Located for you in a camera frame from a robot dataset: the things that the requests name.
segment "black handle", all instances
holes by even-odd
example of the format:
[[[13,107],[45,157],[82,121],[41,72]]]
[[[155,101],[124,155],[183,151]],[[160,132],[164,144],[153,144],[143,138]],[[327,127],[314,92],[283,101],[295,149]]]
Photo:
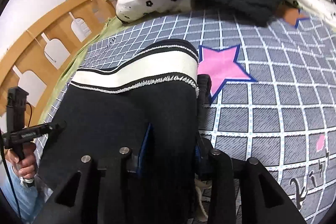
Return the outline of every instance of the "black handle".
[[[214,166],[208,224],[236,223],[236,195],[231,158],[219,149],[208,153]]]
[[[23,145],[22,144],[14,145],[12,150],[19,157],[19,160],[23,160],[25,158],[25,154],[23,153]]]

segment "wooden headboard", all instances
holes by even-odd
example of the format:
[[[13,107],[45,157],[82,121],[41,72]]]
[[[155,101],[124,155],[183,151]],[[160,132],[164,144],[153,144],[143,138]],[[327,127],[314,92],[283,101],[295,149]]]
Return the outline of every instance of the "wooden headboard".
[[[33,109],[30,125],[37,124],[60,75],[74,55],[114,16],[114,7],[104,0],[66,0],[36,21],[0,60],[0,116],[4,118],[6,112],[8,88],[20,86],[30,93],[28,101]],[[77,29],[86,27],[81,39],[72,29],[74,24]],[[60,52],[63,60],[53,57]],[[30,114],[27,107],[26,125]]]

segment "hand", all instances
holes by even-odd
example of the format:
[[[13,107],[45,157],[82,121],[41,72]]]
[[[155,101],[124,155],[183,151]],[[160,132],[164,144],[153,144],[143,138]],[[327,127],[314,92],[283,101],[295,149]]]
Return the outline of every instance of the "hand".
[[[13,150],[9,150],[6,154],[6,160],[8,160],[13,165],[14,173],[18,177],[23,177],[24,179],[32,179],[36,175],[37,164],[36,158],[34,155],[34,151],[36,149],[36,145],[34,143],[24,143],[23,144],[23,153],[25,158],[19,161],[19,157],[15,154]]]

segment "pink star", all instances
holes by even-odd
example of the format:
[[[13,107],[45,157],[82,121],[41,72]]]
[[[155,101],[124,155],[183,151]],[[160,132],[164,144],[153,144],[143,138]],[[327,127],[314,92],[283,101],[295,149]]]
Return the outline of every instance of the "pink star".
[[[240,45],[223,50],[213,50],[199,46],[198,74],[207,74],[211,78],[211,100],[214,101],[227,81],[249,81],[256,80],[249,75],[238,63]]]

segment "grid-patterned bedsheet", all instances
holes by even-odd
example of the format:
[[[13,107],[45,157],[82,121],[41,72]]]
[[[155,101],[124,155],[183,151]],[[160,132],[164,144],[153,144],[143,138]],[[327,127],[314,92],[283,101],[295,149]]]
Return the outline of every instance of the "grid-patterned bedsheet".
[[[318,223],[336,195],[336,35],[313,16],[297,29],[277,19],[256,27],[205,10],[149,20],[99,41],[88,48],[82,66],[115,67],[167,38],[185,39],[195,48],[241,45],[238,62],[257,82],[228,82],[207,106],[201,133],[231,157],[257,157],[293,203],[302,206],[307,223]],[[67,85],[45,122],[52,120],[66,91]],[[45,142],[44,137],[37,141],[38,160]],[[300,191],[305,187],[303,204],[296,201],[296,185]],[[241,223],[238,186],[236,192]],[[205,207],[209,196],[205,191]]]

